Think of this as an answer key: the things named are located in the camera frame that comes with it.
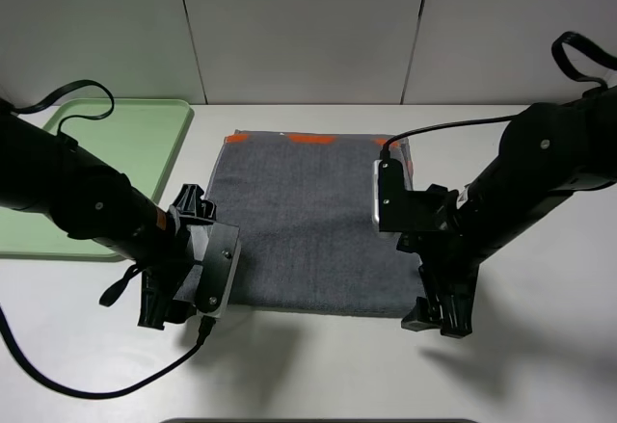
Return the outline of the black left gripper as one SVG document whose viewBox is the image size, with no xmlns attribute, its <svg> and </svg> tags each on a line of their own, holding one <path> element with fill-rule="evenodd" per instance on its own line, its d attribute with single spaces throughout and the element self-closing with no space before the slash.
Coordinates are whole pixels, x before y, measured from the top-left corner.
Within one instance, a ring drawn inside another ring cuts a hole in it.
<svg viewBox="0 0 617 423">
<path fill-rule="evenodd" d="M 196 297 L 216 210 L 216 204 L 204 197 L 198 184 L 182 185 L 165 212 L 165 238 L 157 237 L 148 254 L 136 259 L 146 267 L 141 273 L 139 327 L 165 328 L 166 294 L 172 298 Z"/>
</svg>

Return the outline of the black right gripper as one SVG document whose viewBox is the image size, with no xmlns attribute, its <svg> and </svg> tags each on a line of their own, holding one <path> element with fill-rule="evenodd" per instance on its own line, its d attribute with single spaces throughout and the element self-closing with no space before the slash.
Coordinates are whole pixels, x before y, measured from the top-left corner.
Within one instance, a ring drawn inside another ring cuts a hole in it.
<svg viewBox="0 0 617 423">
<path fill-rule="evenodd" d="M 416 298 L 401 328 L 464 338 L 472 333 L 477 266 L 464 255 L 462 231 L 455 224 L 456 192 L 433 184 L 425 191 L 406 191 L 403 198 L 405 228 L 397 249 L 418 256 L 425 296 Z"/>
</svg>

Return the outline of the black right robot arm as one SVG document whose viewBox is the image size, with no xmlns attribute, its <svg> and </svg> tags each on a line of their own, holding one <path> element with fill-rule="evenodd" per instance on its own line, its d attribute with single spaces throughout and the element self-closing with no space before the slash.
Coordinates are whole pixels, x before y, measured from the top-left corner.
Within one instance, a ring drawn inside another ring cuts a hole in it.
<svg viewBox="0 0 617 423">
<path fill-rule="evenodd" d="M 424 293 L 402 328 L 471 334 L 480 265 L 574 193 L 615 182 L 615 89 L 514 116 L 496 158 L 462 191 L 412 193 L 415 223 L 397 248 L 419 255 Z"/>
</svg>

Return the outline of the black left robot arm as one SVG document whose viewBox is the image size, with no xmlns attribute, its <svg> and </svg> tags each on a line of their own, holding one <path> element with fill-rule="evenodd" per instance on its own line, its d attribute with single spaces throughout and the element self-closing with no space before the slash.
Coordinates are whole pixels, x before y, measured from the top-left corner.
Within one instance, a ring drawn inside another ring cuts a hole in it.
<svg viewBox="0 0 617 423">
<path fill-rule="evenodd" d="M 99 302 L 112 305 L 128 282 L 142 279 L 141 327 L 161 330 L 196 315 L 176 294 L 197 263 L 190 226 L 211 225 L 216 206 L 195 184 L 181 188 L 168 210 L 134 188 L 129 178 L 66 134 L 52 135 L 1 104 L 1 205 L 42 214 L 68 238 L 92 240 L 132 261 Z"/>
</svg>

